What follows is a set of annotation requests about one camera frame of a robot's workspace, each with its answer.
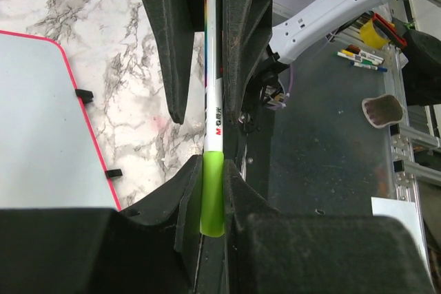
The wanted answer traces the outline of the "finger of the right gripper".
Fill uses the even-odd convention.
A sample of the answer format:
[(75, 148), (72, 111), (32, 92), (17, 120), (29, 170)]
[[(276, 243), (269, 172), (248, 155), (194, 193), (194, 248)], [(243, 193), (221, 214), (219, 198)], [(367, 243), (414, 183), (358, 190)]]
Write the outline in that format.
[(226, 119), (237, 123), (245, 88), (271, 38), (272, 0), (223, 0)]
[(185, 120), (194, 44), (194, 29), (186, 0), (142, 0), (161, 65), (168, 112)]

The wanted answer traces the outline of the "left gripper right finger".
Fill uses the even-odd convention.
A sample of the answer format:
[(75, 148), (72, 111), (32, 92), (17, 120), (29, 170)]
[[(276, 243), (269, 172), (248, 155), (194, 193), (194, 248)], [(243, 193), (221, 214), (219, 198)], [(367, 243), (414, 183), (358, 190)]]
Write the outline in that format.
[(418, 248), (384, 216), (289, 216), (223, 165), (230, 293), (432, 293)]

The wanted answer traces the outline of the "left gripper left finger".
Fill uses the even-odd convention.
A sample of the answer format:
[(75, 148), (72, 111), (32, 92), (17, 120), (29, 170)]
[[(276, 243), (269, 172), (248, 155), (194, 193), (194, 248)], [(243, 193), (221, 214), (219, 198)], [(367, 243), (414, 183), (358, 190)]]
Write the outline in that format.
[(1, 292), (191, 293), (202, 161), (122, 211), (2, 210)]

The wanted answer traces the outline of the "white marker pen body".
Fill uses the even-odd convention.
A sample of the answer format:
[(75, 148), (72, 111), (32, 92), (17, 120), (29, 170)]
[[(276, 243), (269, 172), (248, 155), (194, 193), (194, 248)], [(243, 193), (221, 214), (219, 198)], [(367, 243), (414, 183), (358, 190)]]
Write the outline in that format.
[(221, 0), (205, 0), (205, 152), (223, 151)]

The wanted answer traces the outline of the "green marker cap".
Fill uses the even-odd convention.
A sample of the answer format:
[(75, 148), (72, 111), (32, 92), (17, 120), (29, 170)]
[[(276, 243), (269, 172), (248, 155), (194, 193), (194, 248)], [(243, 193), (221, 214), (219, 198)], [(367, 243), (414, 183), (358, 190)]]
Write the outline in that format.
[(223, 152), (204, 152), (200, 231), (211, 238), (219, 238), (225, 232), (223, 163)]

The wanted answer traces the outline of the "pink-framed whiteboard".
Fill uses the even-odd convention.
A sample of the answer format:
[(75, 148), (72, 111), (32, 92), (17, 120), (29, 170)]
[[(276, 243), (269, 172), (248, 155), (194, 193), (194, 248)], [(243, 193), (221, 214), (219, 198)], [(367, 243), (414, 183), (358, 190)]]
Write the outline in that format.
[(63, 48), (1, 33), (1, 208), (120, 209)]

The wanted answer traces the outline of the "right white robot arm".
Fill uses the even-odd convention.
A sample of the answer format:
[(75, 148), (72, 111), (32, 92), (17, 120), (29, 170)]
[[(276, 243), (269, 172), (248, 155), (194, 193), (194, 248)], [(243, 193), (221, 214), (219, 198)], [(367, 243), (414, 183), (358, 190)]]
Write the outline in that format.
[[(205, 27), (204, 0), (142, 0), (161, 64), (168, 112), (184, 121), (194, 35)], [(236, 122), (245, 88), (266, 49), (289, 64), (310, 45), (362, 13), (390, 0), (315, 0), (280, 25), (273, 0), (220, 0), (223, 86), (227, 119)]]

